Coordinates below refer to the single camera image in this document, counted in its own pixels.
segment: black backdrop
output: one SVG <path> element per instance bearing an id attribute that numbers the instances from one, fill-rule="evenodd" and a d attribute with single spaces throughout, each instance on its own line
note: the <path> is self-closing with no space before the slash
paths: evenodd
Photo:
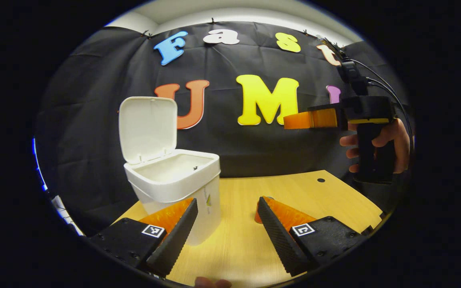
<path id="1" fill-rule="evenodd" d="M 238 32 L 238 44 L 207 44 L 215 29 Z M 187 31 L 184 54 L 161 66 L 153 47 Z M 277 45 L 278 32 L 293 35 L 299 53 Z M 300 112 L 329 104 L 327 85 L 342 94 L 353 93 L 335 66 L 316 48 L 314 36 L 293 29 L 255 22 L 196 24 L 166 31 L 152 38 L 136 31 L 105 27 L 77 47 L 60 66 L 44 94 L 37 117 L 36 151 L 49 190 L 62 197 L 72 219 L 87 235 L 111 224 L 137 198 L 127 182 L 118 136 L 121 102 L 130 96 L 156 96 L 154 89 L 176 83 L 178 115 L 190 111 L 185 83 L 208 80 L 203 117 L 192 128 L 179 129 L 177 148 L 216 153 L 221 177 L 252 177 L 327 170 L 344 179 L 351 161 L 339 145 L 340 132 L 284 130 L 274 120 L 242 126 L 243 88 L 236 77 L 258 75 L 272 92 L 280 78 L 298 81 Z M 345 47 L 351 58 L 380 73 L 406 104 L 403 86 L 392 69 L 365 42 Z M 361 69 L 364 75 L 372 76 Z M 385 94 L 377 88 L 370 93 Z M 395 185 L 378 189 L 395 190 Z"/>

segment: wall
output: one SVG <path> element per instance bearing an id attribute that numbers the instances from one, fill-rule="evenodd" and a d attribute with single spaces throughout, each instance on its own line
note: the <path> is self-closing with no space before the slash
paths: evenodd
<path id="1" fill-rule="evenodd" d="M 108 23 L 106 26 L 128 28 L 140 33 L 148 30 L 147 33 L 154 33 L 154 30 L 158 27 L 158 24 L 139 13 L 130 11 Z"/>
<path id="2" fill-rule="evenodd" d="M 215 10 L 222 8 L 239 9 L 240 11 L 234 13 L 237 16 L 246 16 L 249 14 L 249 11 L 253 11 L 246 11 L 247 8 L 254 8 L 254 13 L 260 11 L 257 14 L 258 16 L 264 15 L 270 16 L 271 18 L 275 18 L 272 16 L 271 11 L 280 12 L 289 15 L 287 17 L 282 16 L 280 19 L 287 20 L 289 18 L 290 22 L 306 20 L 331 29 L 335 33 L 353 42 L 362 40 L 361 37 L 348 27 L 347 24 L 344 24 L 338 16 L 318 6 L 314 1 L 309 0 L 155 0 L 147 2 L 135 8 L 133 11 L 152 19 L 158 24 L 164 24 L 168 21 L 184 17 L 185 15 L 200 13 L 201 11 L 212 10 L 212 13 L 217 13 Z M 221 18 L 222 16 L 226 16 L 225 13 L 229 13 L 230 11 L 231 10 L 225 10 L 223 14 L 216 14 L 214 16 Z"/>
<path id="3" fill-rule="evenodd" d="M 214 21 L 261 22 L 284 26 L 298 31 L 307 30 L 307 33 L 311 35 L 322 35 L 331 42 L 337 42 L 339 46 L 346 46 L 361 40 L 357 35 L 353 33 L 350 34 L 354 35 L 353 37 L 346 37 L 333 31 L 332 29 L 329 29 L 328 27 L 324 27 L 321 24 L 317 24 L 297 16 L 277 11 L 255 8 L 222 8 L 207 10 L 185 15 L 181 18 L 176 18 L 162 24 L 156 24 L 149 18 L 139 13 L 129 12 L 121 16 L 121 18 L 114 20 L 107 26 L 125 27 L 139 32 L 143 32 L 149 29 L 149 32 L 152 34 L 158 34 L 183 26 L 211 22 L 211 18 L 214 18 Z"/>

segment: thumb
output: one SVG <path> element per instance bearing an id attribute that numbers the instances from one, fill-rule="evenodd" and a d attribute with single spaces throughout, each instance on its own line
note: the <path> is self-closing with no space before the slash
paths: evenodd
<path id="1" fill-rule="evenodd" d="M 396 136 L 397 123 L 393 121 L 391 124 L 388 124 L 382 128 L 380 134 L 377 138 L 373 139 L 371 143 L 375 147 L 383 147 L 385 146 L 390 140 L 394 140 Z"/>

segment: white ceiling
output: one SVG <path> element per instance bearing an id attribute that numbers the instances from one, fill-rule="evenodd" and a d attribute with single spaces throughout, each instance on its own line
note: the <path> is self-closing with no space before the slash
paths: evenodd
<path id="1" fill-rule="evenodd" d="M 155 0 L 134 9 L 157 24 L 206 10 L 220 8 L 256 8 L 291 14 L 317 23 L 339 33 L 353 41 L 361 38 L 351 29 L 335 20 L 329 12 L 323 13 L 312 4 L 304 4 L 298 0 Z"/>

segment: black cable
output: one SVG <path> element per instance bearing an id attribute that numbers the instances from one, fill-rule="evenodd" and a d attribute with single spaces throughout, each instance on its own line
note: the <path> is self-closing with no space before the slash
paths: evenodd
<path id="1" fill-rule="evenodd" d="M 380 75 L 378 75 L 375 71 L 373 71 L 371 68 L 367 67 L 365 64 L 362 64 L 362 63 L 358 62 L 357 60 L 353 60 L 353 59 L 350 59 L 350 60 L 352 60 L 353 62 L 355 62 L 357 64 L 360 64 L 360 65 L 364 66 L 366 69 L 371 71 L 374 75 L 376 75 L 378 78 L 380 78 L 380 80 L 382 80 L 385 84 L 387 84 L 387 86 L 389 86 L 391 91 L 394 93 L 394 89 L 392 89 L 392 87 L 389 85 L 389 83 L 387 83 L 387 81 L 384 80 L 382 77 L 380 77 Z"/>
<path id="2" fill-rule="evenodd" d="M 401 102 L 399 101 L 399 99 L 397 98 L 395 93 L 393 91 L 391 91 L 387 86 L 383 85 L 381 82 L 379 82 L 377 80 L 374 80 L 374 79 L 371 79 L 371 78 L 368 78 L 368 77 L 366 77 L 366 78 L 367 78 L 368 81 L 373 81 L 373 82 L 368 82 L 368 84 L 370 84 L 371 86 L 379 87 L 379 88 L 384 89 L 385 91 L 388 91 L 396 99 L 397 103 L 401 107 L 401 111 L 403 113 L 403 116 L 405 117 L 405 120 L 407 121 L 408 138 L 410 140 L 410 147 L 409 147 L 410 151 L 409 151 L 409 153 L 412 153 L 412 151 L 413 151 L 412 128 L 410 126 L 410 120 L 407 117 L 407 113 L 405 112 L 405 108 L 403 108 L 403 105 L 401 104 Z"/>
<path id="3" fill-rule="evenodd" d="M 373 82 L 375 82 L 375 83 L 378 83 L 378 84 L 382 85 L 382 87 L 386 88 L 386 90 L 387 90 L 388 92 L 390 92 L 392 95 L 394 95 L 394 96 L 397 97 L 396 93 L 394 92 L 394 90 L 393 90 L 392 88 L 391 88 L 391 89 L 387 88 L 387 87 L 386 87 L 385 85 L 383 85 L 380 81 L 378 81 L 378 80 L 376 80 L 376 79 L 371 79 L 371 78 L 369 78 L 369 77 L 366 77 L 366 79 L 367 79 L 368 81 L 373 81 Z"/>

